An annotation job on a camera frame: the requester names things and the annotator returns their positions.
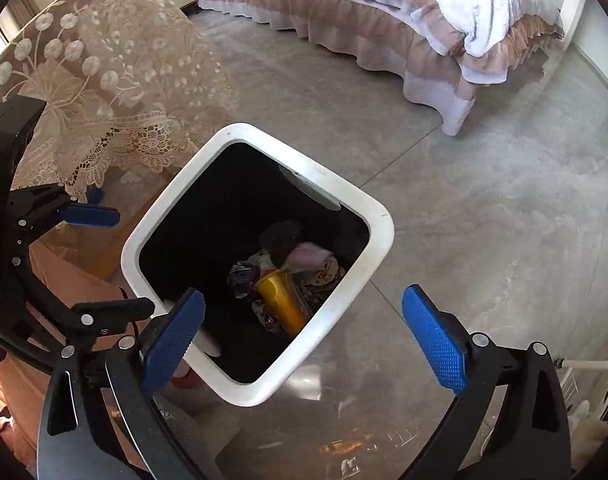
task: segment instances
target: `gray floor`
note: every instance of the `gray floor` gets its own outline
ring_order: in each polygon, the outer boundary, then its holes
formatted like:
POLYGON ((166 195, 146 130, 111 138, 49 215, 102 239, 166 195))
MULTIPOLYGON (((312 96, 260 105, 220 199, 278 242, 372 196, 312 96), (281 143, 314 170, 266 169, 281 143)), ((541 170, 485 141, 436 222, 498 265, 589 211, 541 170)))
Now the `gray floor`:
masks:
POLYGON ((361 187, 395 222, 388 257, 298 371, 319 392, 295 381, 229 407, 242 429, 217 459, 227 479, 399 476, 452 399, 396 313, 411 283, 503 346, 608 355, 608 88, 575 50, 546 64, 536 54, 484 89, 452 138, 395 75, 245 18, 193 21, 239 87, 239 121, 361 187))

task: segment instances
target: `bed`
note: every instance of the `bed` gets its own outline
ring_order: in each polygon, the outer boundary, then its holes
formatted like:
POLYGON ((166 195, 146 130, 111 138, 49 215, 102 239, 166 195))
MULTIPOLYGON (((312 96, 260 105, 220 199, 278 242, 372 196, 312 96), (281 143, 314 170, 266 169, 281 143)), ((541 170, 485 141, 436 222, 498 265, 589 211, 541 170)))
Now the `bed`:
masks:
POLYGON ((479 89, 501 84, 535 50, 562 38, 553 0, 198 0, 246 16, 404 80, 404 95, 435 108, 454 136, 479 89))

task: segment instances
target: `metal rivet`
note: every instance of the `metal rivet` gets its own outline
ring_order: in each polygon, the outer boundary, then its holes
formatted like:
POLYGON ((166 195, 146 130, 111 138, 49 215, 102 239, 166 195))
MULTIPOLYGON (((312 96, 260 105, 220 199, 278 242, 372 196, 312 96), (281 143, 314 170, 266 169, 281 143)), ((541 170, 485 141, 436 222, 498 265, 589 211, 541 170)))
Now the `metal rivet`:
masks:
POLYGON ((546 346, 542 343, 533 343, 533 351, 539 355, 546 355, 548 349, 546 349, 546 346))
POLYGON ((484 348, 485 346, 488 346, 488 338, 484 334, 475 334, 473 336, 473 343, 476 346, 484 348))
POLYGON ((132 335, 124 336, 119 340, 119 343, 117 344, 122 350, 128 350, 129 348, 133 348, 133 345, 135 344, 135 338, 132 335))
POLYGON ((72 354, 74 354, 74 346, 68 345, 62 348, 62 357, 64 359, 68 359, 72 354))

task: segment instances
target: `bed skirt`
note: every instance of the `bed skirt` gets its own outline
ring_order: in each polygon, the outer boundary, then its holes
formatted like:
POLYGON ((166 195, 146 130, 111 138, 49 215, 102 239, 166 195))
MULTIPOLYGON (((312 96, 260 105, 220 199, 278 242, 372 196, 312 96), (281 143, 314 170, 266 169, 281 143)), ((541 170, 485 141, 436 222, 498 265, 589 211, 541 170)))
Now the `bed skirt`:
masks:
POLYGON ((435 108, 441 129, 455 136, 472 108, 479 85, 462 77, 451 56, 437 54, 425 38, 386 12, 347 0, 198 0, 202 9, 294 29, 300 38, 351 54, 366 70, 385 70, 404 80, 404 96, 435 108))

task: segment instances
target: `orange cloth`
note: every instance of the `orange cloth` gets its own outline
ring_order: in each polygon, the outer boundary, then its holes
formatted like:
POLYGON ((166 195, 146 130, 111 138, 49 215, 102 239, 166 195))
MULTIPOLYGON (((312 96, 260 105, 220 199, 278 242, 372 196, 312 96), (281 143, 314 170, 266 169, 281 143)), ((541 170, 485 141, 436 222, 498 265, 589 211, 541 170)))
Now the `orange cloth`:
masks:
MULTIPOLYGON (((119 287, 95 278, 91 274, 55 256, 44 244, 34 242, 29 249, 34 274, 68 308, 75 303, 122 300, 119 287)), ((140 330, 145 322, 138 323, 140 330)), ((127 333, 132 334, 129 326, 127 333)), ((96 349, 112 347, 121 335, 100 338, 96 349)), ((11 354, 0 362, 0 411, 8 406, 14 418, 13 451, 20 462, 28 465, 36 459, 37 432, 50 376, 24 363, 11 354)), ((122 446, 125 439, 118 433, 122 446)), ((143 467, 134 450, 126 449, 129 460, 143 467)))

